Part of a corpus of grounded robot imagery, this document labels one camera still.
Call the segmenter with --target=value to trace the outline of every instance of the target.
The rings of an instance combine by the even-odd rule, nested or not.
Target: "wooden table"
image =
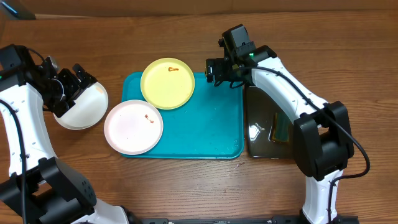
[[[361,223],[398,223],[394,11],[9,21],[1,46],[29,46],[65,68],[80,63],[107,89],[110,110],[121,101],[124,79],[158,58],[179,58],[194,72],[204,71],[207,58],[223,54],[217,44],[221,33],[240,23],[258,46],[274,49],[310,90],[347,106],[353,134],[367,150],[372,169],[366,177],[340,183],[339,213],[359,215]],[[293,161],[251,159],[246,150],[233,161],[126,159],[106,143],[104,120],[83,131],[62,128],[50,113],[45,122],[59,158],[85,175],[99,198],[125,205],[141,218],[295,215],[304,203],[304,176]],[[1,125],[4,181],[9,156]],[[363,169],[356,150],[345,172]],[[20,223],[21,218],[1,204],[0,222]]]

